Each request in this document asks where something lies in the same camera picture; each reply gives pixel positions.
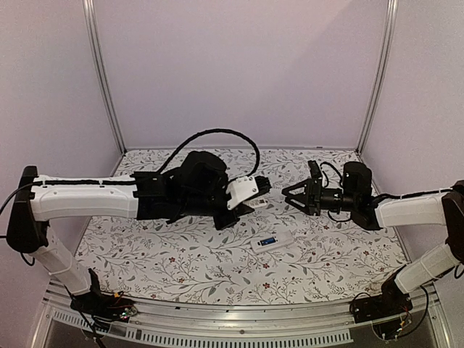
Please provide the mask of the white remote control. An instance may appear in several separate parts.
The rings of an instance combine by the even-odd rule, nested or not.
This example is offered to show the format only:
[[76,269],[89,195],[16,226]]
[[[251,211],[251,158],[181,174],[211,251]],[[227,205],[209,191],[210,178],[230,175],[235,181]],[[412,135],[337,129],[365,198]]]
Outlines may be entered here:
[[252,239],[250,246],[253,252],[260,254],[269,252],[281,247],[287,247],[294,242],[294,238],[290,232],[280,232],[266,237]]

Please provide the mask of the blue battery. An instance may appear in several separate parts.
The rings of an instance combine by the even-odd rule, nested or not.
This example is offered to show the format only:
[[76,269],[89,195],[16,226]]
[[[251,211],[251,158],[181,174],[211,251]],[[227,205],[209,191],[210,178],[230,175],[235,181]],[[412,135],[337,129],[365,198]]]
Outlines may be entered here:
[[260,244],[260,246],[267,246],[267,245],[270,245],[270,244],[274,244],[276,242],[277,242],[277,240],[274,237],[271,237],[271,238],[261,240],[259,242],[259,244]]

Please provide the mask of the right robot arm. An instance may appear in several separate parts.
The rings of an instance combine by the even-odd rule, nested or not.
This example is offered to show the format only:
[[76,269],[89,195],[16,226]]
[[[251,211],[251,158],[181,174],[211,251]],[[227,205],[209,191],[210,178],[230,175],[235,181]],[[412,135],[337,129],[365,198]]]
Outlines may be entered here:
[[378,314],[390,316],[402,306],[404,295],[463,263],[462,181],[435,191],[373,196],[372,172],[361,162],[344,164],[340,188],[323,185],[317,162],[310,160],[308,166],[309,178],[281,191],[287,204],[307,215],[319,216],[324,210],[348,212],[350,220],[367,231],[406,225],[443,225],[447,229],[443,244],[391,274],[382,284],[374,305]]

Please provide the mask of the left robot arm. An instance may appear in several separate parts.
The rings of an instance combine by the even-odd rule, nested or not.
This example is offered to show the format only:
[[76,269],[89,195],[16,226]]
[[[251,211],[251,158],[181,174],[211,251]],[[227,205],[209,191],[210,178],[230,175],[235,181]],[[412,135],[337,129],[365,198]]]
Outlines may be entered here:
[[172,170],[113,178],[52,178],[29,166],[6,200],[12,204],[6,241],[40,262],[91,314],[100,315],[108,301],[96,274],[79,266],[51,232],[50,220],[110,216],[171,224],[186,216],[209,216],[222,230],[252,212],[246,203],[259,191],[254,173],[230,179],[226,170],[219,157],[197,151]]

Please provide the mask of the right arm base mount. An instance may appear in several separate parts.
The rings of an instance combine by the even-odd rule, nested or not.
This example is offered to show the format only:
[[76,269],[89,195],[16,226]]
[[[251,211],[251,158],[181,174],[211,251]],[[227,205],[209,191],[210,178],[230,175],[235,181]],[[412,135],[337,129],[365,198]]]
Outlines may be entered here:
[[413,323],[412,309],[408,295],[391,302],[383,294],[371,296],[361,292],[349,304],[355,323],[370,323],[373,333],[382,341],[397,340],[405,332]]

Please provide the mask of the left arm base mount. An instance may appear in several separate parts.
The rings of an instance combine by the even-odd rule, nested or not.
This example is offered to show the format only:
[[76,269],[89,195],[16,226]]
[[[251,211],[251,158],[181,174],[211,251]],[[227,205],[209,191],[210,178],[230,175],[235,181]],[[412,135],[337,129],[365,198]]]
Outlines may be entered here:
[[91,279],[89,290],[85,294],[75,295],[70,293],[73,310],[90,315],[94,320],[101,322],[128,322],[138,311],[135,302],[126,298],[124,291],[114,294],[104,294],[101,291],[97,274],[88,270]]

